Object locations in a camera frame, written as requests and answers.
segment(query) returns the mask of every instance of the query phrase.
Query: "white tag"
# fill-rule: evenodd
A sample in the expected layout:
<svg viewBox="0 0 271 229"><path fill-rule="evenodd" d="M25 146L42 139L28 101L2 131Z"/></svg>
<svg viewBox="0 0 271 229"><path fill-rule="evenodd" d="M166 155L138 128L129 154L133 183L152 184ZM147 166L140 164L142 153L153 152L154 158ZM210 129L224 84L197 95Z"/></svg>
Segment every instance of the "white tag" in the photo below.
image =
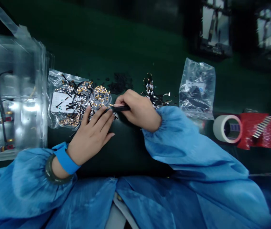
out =
<svg viewBox="0 0 271 229"><path fill-rule="evenodd" d="M73 113L74 112L73 109L66 110L66 108L67 108L66 105L69 105L71 102L73 102L73 98L69 97L67 94L54 92L50 111L51 112L61 112L61 113Z"/></svg>
<svg viewBox="0 0 271 229"><path fill-rule="evenodd" d="M201 94L204 94L205 83L194 83L194 86L196 86L197 88L199 88L199 91L201 92Z"/></svg>

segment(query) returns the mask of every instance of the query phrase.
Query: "blue wristband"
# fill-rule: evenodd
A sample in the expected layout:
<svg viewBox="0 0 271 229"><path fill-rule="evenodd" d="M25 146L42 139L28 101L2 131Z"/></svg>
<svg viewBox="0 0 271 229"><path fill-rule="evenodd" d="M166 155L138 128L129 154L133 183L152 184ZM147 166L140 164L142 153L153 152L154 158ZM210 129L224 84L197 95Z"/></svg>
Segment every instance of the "blue wristband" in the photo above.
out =
<svg viewBox="0 0 271 229"><path fill-rule="evenodd" d="M78 166L66 153L68 145L66 142L62 142L59 145L54 146L54 154L57 156L62 168L70 175L74 174L81 166Z"/></svg>

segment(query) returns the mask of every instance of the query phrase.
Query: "hand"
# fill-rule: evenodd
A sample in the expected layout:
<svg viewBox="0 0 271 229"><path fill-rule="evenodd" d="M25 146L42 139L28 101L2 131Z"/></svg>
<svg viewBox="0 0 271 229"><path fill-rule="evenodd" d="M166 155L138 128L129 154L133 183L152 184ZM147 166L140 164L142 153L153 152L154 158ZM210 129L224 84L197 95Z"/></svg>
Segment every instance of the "hand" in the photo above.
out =
<svg viewBox="0 0 271 229"><path fill-rule="evenodd" d="M161 116L155 111L151 101L133 90L127 90L124 94L117 97L114 107L130 107L130 111L122 111L128 121L149 132L155 132L162 123Z"/></svg>
<svg viewBox="0 0 271 229"><path fill-rule="evenodd" d="M86 108L81 125L66 150L66 153L77 165L82 165L95 156L115 135L108 133L114 120L114 114L110 109L103 115L105 110L106 107L101 107L89 122L91 107ZM57 157L53 160L52 168L58 178L64 179L69 176L61 167Z"/></svg>

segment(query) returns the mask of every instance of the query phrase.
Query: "workbench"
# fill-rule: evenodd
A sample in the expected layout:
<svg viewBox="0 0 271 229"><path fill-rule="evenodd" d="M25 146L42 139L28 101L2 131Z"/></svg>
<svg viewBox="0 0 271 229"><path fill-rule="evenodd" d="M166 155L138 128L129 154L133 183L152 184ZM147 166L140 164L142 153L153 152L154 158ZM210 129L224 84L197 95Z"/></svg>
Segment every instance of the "workbench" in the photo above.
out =
<svg viewBox="0 0 271 229"><path fill-rule="evenodd" d="M178 96L188 57L215 67L214 112L239 114L243 109L251 108L271 114L271 74L242 68L238 53L222 62L191 55L183 36L183 16L179 13L173 19L164 12L148 13L143 6L144 16L139 18L133 9L128 9L128 15L120 13L122 10L109 1L104 1L104 6L96 5L94 1L0 2L17 22L27 26L32 37L55 55L56 70L89 78L97 85L105 82L105 87L114 80L114 73L128 73L138 93L144 90L143 78L149 72L153 75L156 93L170 92L170 99L178 103L174 96ZM132 1L132 4L134 10L141 10L141 4L148 3ZM211 125L212 121L206 125L207 135L213 138ZM114 121L110 131L116 135L83 165L82 176L168 176L172 173L168 165L150 157L140 128L128 123L124 117ZM68 128L49 128L48 147L70 141L71 134ZM251 173L271 172L271 150L224 147ZM0 167L10 162L0 162Z"/></svg>

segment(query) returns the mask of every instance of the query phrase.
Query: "black tool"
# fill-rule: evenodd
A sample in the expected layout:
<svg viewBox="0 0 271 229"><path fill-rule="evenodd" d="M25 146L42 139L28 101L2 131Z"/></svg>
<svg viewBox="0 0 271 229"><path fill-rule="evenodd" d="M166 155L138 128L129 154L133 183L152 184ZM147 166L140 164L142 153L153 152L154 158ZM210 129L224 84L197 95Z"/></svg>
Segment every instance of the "black tool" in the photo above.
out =
<svg viewBox="0 0 271 229"><path fill-rule="evenodd" d="M118 111L126 111L126 110L131 110L128 105L126 106L120 106L120 107L113 107L112 108L113 112L118 112Z"/></svg>

